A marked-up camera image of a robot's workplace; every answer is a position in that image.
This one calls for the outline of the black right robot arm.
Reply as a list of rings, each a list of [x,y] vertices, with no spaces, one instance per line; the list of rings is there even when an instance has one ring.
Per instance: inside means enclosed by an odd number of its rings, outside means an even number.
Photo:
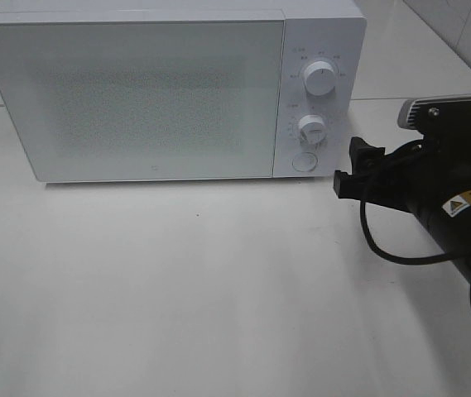
[[[355,136],[349,143],[350,173],[334,173],[334,192],[359,202],[359,217],[369,248],[398,265],[454,263],[469,283],[471,307],[471,164],[459,151],[438,141],[410,141],[392,153]],[[399,256],[381,248],[368,225],[367,206],[412,214],[442,252]]]

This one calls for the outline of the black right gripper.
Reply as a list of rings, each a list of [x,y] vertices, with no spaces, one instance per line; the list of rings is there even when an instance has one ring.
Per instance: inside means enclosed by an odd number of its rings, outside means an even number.
[[[399,209],[415,215],[445,215],[446,148],[437,142],[409,142],[391,154],[353,136],[349,143],[352,172],[336,170],[333,189],[339,199]]]

